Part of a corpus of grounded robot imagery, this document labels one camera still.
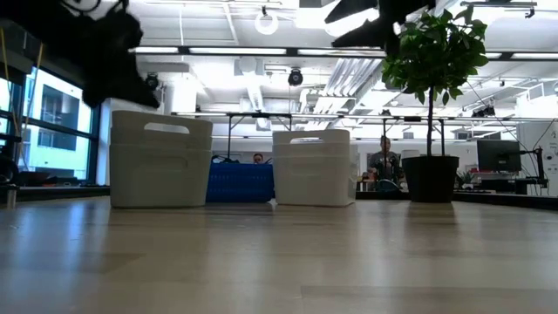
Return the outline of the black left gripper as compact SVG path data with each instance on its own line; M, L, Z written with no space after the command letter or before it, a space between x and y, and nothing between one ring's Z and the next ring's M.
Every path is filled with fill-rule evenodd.
M79 1L1 0L1 18L21 26L82 69L82 99L90 108L107 99L159 108L130 52L140 45L143 31L139 20L127 12L129 2L119 0L103 17L91 17L100 5L100 1L86 8Z

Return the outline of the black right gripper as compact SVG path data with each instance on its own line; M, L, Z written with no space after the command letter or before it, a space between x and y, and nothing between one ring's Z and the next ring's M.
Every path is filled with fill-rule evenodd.
M386 26L394 23L403 24L406 16L426 7L432 9L436 0L379 0L379 18L366 21L358 28L335 39L331 46L346 47L378 47L383 48ZM361 13L368 9L376 9L378 0L340 0L324 19L326 24L337 22L346 17Z

